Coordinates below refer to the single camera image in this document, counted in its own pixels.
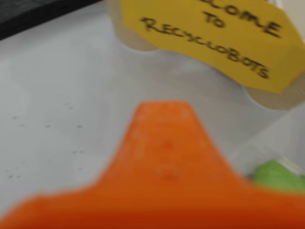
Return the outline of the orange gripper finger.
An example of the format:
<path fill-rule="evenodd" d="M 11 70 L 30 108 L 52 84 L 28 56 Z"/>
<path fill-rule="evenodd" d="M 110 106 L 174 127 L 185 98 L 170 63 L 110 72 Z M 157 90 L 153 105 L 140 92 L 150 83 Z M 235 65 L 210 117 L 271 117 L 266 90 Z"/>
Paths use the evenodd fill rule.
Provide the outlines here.
<path fill-rule="evenodd" d="M 101 179 L 34 197 L 3 229 L 302 229 L 304 195 L 237 174 L 185 102 L 145 102 Z"/>

